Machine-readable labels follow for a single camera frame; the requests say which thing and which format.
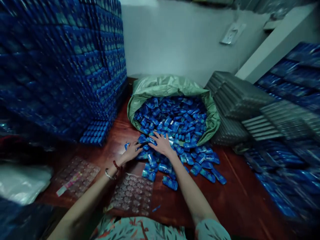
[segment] electrical outlet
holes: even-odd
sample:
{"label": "electrical outlet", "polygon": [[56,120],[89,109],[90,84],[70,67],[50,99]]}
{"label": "electrical outlet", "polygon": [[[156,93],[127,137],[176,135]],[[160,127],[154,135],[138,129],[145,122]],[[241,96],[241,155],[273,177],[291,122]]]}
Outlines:
{"label": "electrical outlet", "polygon": [[246,28],[246,24],[232,23],[227,28],[227,31],[223,35],[222,39],[220,40],[220,43],[234,44],[245,28]]}

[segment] bracelet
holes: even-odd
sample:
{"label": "bracelet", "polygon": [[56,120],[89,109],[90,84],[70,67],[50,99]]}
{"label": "bracelet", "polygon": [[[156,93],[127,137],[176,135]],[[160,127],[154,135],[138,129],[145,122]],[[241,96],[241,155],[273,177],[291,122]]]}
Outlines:
{"label": "bracelet", "polygon": [[107,170],[108,170],[108,168],[106,168],[106,171],[105,171],[107,177],[108,177],[110,180],[116,180],[116,179],[117,179],[117,176],[111,177],[111,176],[108,174]]}
{"label": "bracelet", "polygon": [[116,166],[116,168],[117,168],[118,171],[121,171],[121,170],[122,170],[122,166],[119,167],[119,166],[116,164],[116,161],[115,161],[115,160],[113,160],[113,164]]}

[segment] person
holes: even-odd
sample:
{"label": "person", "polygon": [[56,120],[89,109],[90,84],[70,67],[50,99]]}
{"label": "person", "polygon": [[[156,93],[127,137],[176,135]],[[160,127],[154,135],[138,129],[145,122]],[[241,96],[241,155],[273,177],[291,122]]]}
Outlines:
{"label": "person", "polygon": [[[230,240],[229,234],[219,223],[206,198],[187,173],[177,153],[171,148],[168,134],[166,137],[157,132],[154,134],[155,136],[150,137],[156,141],[157,145],[149,143],[149,146],[170,160],[196,227],[195,238]],[[138,142],[129,144],[127,151],[116,160],[116,165],[122,166],[134,159],[143,149],[139,148],[140,146]],[[116,173],[115,165],[106,170],[106,174],[94,183],[64,215],[48,240],[77,239],[77,234],[84,227],[85,221],[89,219],[90,214],[105,194],[108,183],[113,181]],[[118,221],[115,219],[115,217],[105,215],[90,239],[186,239],[183,227],[164,226],[146,217],[121,218]]]}

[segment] wooden table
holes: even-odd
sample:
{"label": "wooden table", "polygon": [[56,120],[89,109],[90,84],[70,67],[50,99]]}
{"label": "wooden table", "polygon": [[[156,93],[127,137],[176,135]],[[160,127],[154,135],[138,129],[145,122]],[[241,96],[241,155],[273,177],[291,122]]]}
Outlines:
{"label": "wooden table", "polygon": [[[109,167],[112,161],[119,158],[125,151],[124,145],[127,142],[137,140],[140,136],[140,132],[131,125],[127,118],[128,100],[118,114],[103,148],[77,145],[62,149],[50,158],[49,164],[54,167],[55,171],[61,169],[76,155],[101,168],[94,182],[104,176],[104,169]],[[213,146],[213,150],[217,152],[221,162],[219,166],[216,166],[216,169],[227,179],[227,183],[225,185],[221,185],[219,182],[212,184],[201,175],[194,177],[191,174],[191,176],[230,235],[254,239],[294,238],[280,212],[243,158],[236,155],[228,147]],[[127,171],[141,175],[144,165],[141,162],[133,162]],[[162,176],[163,173],[160,172],[156,175],[151,209],[159,205],[161,207],[157,211],[151,212],[149,217],[167,225],[194,227],[180,189],[175,192],[164,186]],[[100,203],[101,206],[109,204],[114,187],[115,183],[110,186],[109,193]],[[55,195],[58,188],[59,186],[50,185],[38,197],[37,201],[70,208],[76,199],[68,193],[64,193],[58,198]],[[127,212],[116,209],[112,209],[110,213],[122,217],[130,216]]]}

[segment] floral shirt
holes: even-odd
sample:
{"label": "floral shirt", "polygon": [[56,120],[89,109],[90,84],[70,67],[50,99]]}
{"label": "floral shirt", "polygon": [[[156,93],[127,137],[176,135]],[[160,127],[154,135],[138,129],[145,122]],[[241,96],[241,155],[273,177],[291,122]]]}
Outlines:
{"label": "floral shirt", "polygon": [[[146,217],[115,220],[116,217],[105,215],[90,239],[186,239],[184,227],[167,227]],[[195,239],[231,240],[224,227],[213,219],[205,219],[197,225]]]}

